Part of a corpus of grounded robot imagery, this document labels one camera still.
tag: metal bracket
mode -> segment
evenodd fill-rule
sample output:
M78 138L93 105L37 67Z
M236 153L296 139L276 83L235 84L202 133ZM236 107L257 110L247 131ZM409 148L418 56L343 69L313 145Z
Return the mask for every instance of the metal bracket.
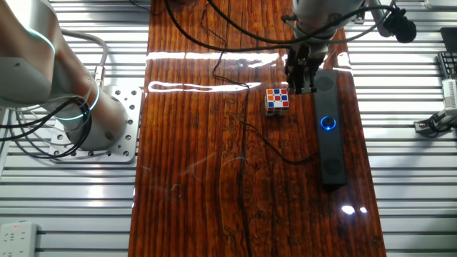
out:
M127 127L122 137L105 151L83 151L78 149L72 156L55 160L58 163L131 163L136 153L136 140L139 133L139 119L141 111L142 90L138 87L104 86L103 90L125 107L128 115ZM52 134L52 143L70 143L66 134L62 132L64 126L56 121ZM51 145L50 154L65 152L68 147Z

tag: white robotic arm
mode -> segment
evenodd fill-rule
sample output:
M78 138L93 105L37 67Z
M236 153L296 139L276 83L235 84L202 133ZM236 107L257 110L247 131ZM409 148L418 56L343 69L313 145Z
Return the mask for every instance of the white robotic arm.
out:
M328 45L336 31L347 25L353 17L339 22L337 25L314 34L320 28L340 20L352 11L364 6L366 0L293 0L293 16L283 20L295 31L296 38L313 35L311 38L292 45L286 62L289 91L293 94L313 93L313 78L322 64ZM389 17L382 9L375 9L381 4L379 0L368 0L372 8L374 21L380 35L389 37L395 35L399 42L408 43L416 37L416 25L404 17L405 10L394 9Z
M82 149L107 149L123 135L124 106L99 87L70 49L47 0L0 0L0 35L0 106L41 104L51 113L79 97L92 120ZM70 104L56 116L69 139L78 141L83 133L79 106Z

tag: white square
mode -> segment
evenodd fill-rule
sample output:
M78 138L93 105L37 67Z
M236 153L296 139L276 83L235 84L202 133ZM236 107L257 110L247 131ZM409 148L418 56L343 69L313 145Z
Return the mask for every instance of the white square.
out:
M275 101L274 102L274 108L283 108L283 102L282 101Z

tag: wood grain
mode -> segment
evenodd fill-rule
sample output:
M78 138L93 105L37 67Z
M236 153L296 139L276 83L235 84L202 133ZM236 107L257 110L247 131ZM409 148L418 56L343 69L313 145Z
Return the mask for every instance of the wood grain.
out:
M216 2L235 22L261 36L290 39L280 18L282 0ZM205 2L175 6L191 35L224 43L200 26ZM157 1L153 9L163 8ZM204 24L230 47L265 46L229 28L208 9ZM342 39L340 31L337 39ZM186 40L167 15L151 17L148 66L129 256L386 256L347 48L330 51L325 69L337 68L348 185L328 193L319 159L311 95L291 96L283 118L266 118L266 89L285 88L285 51L226 54L215 79L218 53Z

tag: black wire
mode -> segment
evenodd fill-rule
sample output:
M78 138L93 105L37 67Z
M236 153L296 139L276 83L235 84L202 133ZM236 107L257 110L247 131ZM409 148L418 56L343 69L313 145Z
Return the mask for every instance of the black wire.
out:
M32 142L30 140L30 138L28 136L25 136L25 139L37 150L39 151L40 153L42 153L43 155L45 156L40 156L40 155L36 155L34 153L30 153L28 152L23 146L21 146L21 144L17 141L17 140L14 140L14 143L25 153L27 154L28 156L30 157L33 157L33 158L40 158L40 159L55 159L55 158L63 158L63 157L66 157L66 156L69 156L71 155L72 153L74 153L78 148L80 148L82 146L82 144L86 141L87 137L89 136L89 133L91 131L91 127L92 127L92 119L90 117L90 109L89 109L89 106L87 104L83 104L83 102L80 100L80 102L82 103L82 105L80 106L80 109L81 109L81 113L84 114L83 117L81 118L81 122L83 122L85 125L84 125L84 128L83 128L83 131L81 132L81 137L80 139L73 145L73 147L71 147L68 151L65 151L64 153L60 153L60 154L57 154L57 155L51 155L45 151L43 151L42 149L40 149L34 142ZM12 112L10 112L9 114L9 121L8 123L11 122L11 116L12 116ZM17 117L17 121L18 123L20 124L21 123L21 119L19 117L19 113L16 112L16 117ZM23 127L20 128L22 133L25 134L25 130ZM10 128L10 133L12 136L14 136L14 132L13 132L13 129Z
M241 52L247 52L247 51L263 51L263 50L274 50L274 49L290 49L291 47L289 45L277 45L277 46L261 46L261 47L253 47L253 48L244 48L244 49L227 49L227 48L221 48L217 46L212 46L209 44L205 44L203 42L198 41L191 35L187 34L187 32L181 27L179 22L176 20L176 18L173 15L173 11L171 10L169 0L165 0L165 8L169 13L170 19L173 22L174 26L183 34L188 40L192 41L195 44L198 44L199 46L202 46L204 48L214 50L214 51L221 51L221 52L231 52L231 53L241 53Z
M371 11L371 10L379 10L379 9L385 9L385 10L389 10L389 11L395 11L396 9L391 7L391 6L385 6L385 5L381 5L381 6L369 6L369 7L362 7L360 9L357 9L355 11L352 11L350 12L349 14L346 14L342 17L340 17L339 19L335 20L335 21L332 21L331 23L321 27L320 29L316 30L315 32L309 34L309 35L306 35L306 36L302 36L302 37L299 37L297 39L292 39L292 40L275 40L275 39L267 39L267 38L264 38L264 37L261 37L261 36L258 36L258 35L255 35L255 34L252 34L251 32L243 29L241 26L239 26L238 24L236 24L234 21L232 21L227 15L225 15L225 13L220 10L219 7L217 7L217 5L215 5L215 3L212 1L212 0L207 0L208 3L213 7L213 9L224 19L226 20L230 25L232 25L233 27L235 27L236 29L238 29L239 31L241 31L241 33L245 34L245 35L248 35L250 37L252 37L253 39L256 39L256 40L259 40L259 41L263 41L263 42L266 42L266 43L270 43L270 44L294 44L294 43L299 43L299 42L302 42L302 41L305 41L305 40L308 40L314 36L317 36L319 35L320 33L322 32L325 32L327 29L333 27L333 26L336 26L336 25L339 25L342 21L345 21L349 18L351 18L352 16L355 16L357 14L361 14L361 13L364 13L366 11Z
M212 31L210 28L208 27L205 27L203 25L204 23L204 16L206 14L206 6L205 6L205 9L204 9L204 12L203 12L203 15L201 17L201 26L204 27L208 32L212 33L213 35L217 36L218 38L220 38L226 45L228 45L228 42L227 40L223 39L221 36L219 36L216 32ZM214 69L213 69L213 76L217 79L221 79L221 80L224 80L224 81L227 81L227 82L230 82L230 83L233 83L233 84L236 84L236 85L239 85L239 86L243 86L243 87L246 87L247 88L247 93L246 95L244 96L244 100L243 100L243 108L241 110L241 113L239 115L237 115L236 117L238 118L238 120L244 125L244 126L248 126L248 127L251 127L254 129L254 131L260 135L260 137L263 139L263 141L268 145L270 146L286 163L290 163L290 164L302 164L304 162L307 162L309 160L311 160L314 156L317 156L317 153L313 154L313 155L310 155L308 157L305 157L301 160L297 160L297 161L294 161L294 160L289 160L287 159L276 147L274 147L274 145L272 143L270 143L270 141L265 137L263 136L263 134L254 126L254 125L251 125L243 120L241 120L241 117L240 115L245 113L246 109L247 109L247 101L248 101L248 97L249 97L249 93L251 92L251 87L248 85L248 84L245 84L245 83L241 83L241 82L237 82L237 81L234 81L232 79L229 79L229 78L226 78L224 76L220 76L220 75L217 75L216 74L216 70L217 68L221 65L221 62L222 62L222 56L225 54L224 51L221 52L221 55L217 61L217 64L214 66Z
M148 9L148 8L146 8L146 7L144 7L144 6L141 6L141 5L139 5L139 4L135 3L135 2L133 2L132 0L129 0L129 2L130 2L130 4L133 4L134 6L137 6L137 7L139 7L139 8L142 8L142 9L147 10L149 13L151 13L152 16L159 16L159 15L161 15L161 14L165 11L165 8L164 8L164 9L162 9L162 11L160 11L159 13L154 14L154 13L152 13L152 11L151 11L150 9Z
M452 124L448 124L444 129L438 129L436 126L435 126L435 118L438 116L438 114L434 114L430 117L430 119L428 120L428 127L433 131L433 132L436 132L436 133L444 133L444 132L448 132L452 129L453 125Z
M62 111L65 107L67 107L68 105L70 104L74 104L74 103L78 103L77 101L77 97L73 97L73 98L70 98L69 100L67 100L65 103L63 103L62 105L60 105L57 109L55 109L54 111L52 111L50 114L46 115L45 117L41 118L41 119L37 119L35 121L32 121L32 122L29 122L27 124L22 124L22 125L0 125L0 129L18 129L18 128L26 128L26 127L29 127L29 126L32 126L32 125L35 125L35 124L38 124L38 123L42 123L44 125L44 123L46 123L48 120L50 120L54 115L56 115L58 112Z

